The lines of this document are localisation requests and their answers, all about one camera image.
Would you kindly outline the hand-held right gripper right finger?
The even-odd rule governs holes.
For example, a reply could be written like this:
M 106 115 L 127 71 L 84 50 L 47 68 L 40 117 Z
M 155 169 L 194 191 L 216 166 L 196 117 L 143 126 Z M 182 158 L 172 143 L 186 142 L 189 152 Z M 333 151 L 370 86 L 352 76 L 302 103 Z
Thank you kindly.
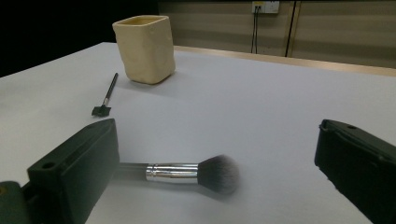
M 319 125 L 315 165 L 373 224 L 396 224 L 396 146 L 325 119 Z

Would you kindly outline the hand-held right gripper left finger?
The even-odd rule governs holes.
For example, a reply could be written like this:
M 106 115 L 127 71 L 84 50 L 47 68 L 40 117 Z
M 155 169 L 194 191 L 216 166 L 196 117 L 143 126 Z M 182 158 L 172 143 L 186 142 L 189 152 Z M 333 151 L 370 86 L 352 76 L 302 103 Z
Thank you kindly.
M 85 224 L 120 162 L 116 122 L 92 123 L 27 169 L 35 224 Z

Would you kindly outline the small black brow comb brush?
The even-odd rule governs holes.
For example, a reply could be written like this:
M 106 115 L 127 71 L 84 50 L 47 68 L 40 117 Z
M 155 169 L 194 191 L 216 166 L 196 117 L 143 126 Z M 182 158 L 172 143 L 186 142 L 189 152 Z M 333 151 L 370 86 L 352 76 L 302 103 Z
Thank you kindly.
M 110 86 L 106 92 L 106 96 L 105 96 L 105 99 L 103 100 L 102 104 L 100 106 L 95 106 L 93 108 L 92 115 L 94 117 L 104 118 L 109 115 L 111 108 L 108 106 L 108 102 L 109 102 L 111 94 L 115 88 L 118 77 L 119 77 L 119 74 L 116 73 L 114 75 L 114 77 L 112 78 L 112 81 L 111 81 Z

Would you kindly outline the white wall socket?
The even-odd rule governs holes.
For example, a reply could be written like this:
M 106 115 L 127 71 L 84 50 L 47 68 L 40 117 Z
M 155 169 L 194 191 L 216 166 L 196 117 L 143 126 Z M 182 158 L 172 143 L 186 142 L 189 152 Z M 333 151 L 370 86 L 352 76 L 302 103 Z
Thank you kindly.
M 259 14 L 276 14 L 279 11 L 279 1 L 253 1 L 252 12 Z

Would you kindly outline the white table sheet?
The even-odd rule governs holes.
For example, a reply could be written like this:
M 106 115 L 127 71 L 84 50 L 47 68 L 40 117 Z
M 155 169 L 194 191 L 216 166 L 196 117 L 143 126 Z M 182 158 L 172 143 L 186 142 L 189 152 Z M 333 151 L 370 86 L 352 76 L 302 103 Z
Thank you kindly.
M 269 59 L 179 47 L 176 72 L 130 81 L 102 43 L 0 78 L 0 181 L 92 123 L 111 94 L 125 162 L 198 162 L 225 154 L 241 184 L 221 197 L 195 186 L 115 180 L 87 224 L 370 224 L 314 164 L 319 124 L 335 119 L 396 146 L 396 69 Z

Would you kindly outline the cream square brush holder cup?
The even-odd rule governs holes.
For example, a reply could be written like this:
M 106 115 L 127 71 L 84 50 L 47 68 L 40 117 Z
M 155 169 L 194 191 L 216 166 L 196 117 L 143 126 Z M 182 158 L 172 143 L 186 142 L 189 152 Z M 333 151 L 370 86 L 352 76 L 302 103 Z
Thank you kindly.
M 112 24 L 126 76 L 155 85 L 176 70 L 174 43 L 167 16 L 141 15 Z

